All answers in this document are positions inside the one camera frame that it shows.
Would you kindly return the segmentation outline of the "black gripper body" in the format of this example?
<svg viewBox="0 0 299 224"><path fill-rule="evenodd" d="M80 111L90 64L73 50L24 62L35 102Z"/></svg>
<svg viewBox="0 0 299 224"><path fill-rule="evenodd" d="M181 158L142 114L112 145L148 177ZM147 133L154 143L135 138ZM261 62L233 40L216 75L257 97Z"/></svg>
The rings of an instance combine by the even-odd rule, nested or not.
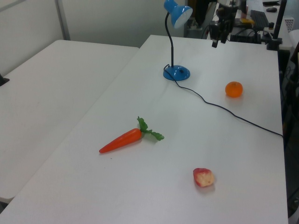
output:
<svg viewBox="0 0 299 224"><path fill-rule="evenodd" d="M234 20L219 20L209 23L210 37L227 37L234 27Z"/></svg>

